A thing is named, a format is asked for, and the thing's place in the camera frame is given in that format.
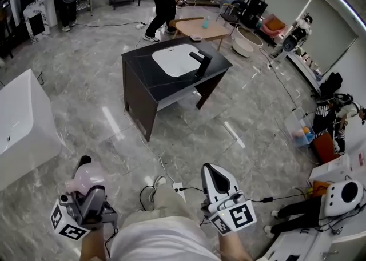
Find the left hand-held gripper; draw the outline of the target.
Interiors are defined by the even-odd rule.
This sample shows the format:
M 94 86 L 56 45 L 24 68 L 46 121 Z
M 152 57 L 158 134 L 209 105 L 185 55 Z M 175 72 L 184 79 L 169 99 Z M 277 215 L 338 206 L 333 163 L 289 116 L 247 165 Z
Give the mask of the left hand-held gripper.
M 77 170 L 92 159 L 83 155 L 74 169 Z M 52 228 L 56 235 L 70 240 L 82 240 L 88 233 L 96 231 L 104 224 L 117 228 L 117 212 L 107 201 L 104 186 L 96 185 L 89 189 L 85 196 L 80 192 L 59 195 L 50 215 Z

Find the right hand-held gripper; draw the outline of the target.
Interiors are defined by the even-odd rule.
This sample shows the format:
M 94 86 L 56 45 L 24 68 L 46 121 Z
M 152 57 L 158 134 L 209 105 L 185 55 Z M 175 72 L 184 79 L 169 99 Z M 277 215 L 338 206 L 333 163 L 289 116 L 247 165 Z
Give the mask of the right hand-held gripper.
M 218 165 L 205 163 L 201 168 L 201 179 L 207 198 L 201 210 L 221 236 L 256 223 L 252 201 L 246 200 L 233 174 Z

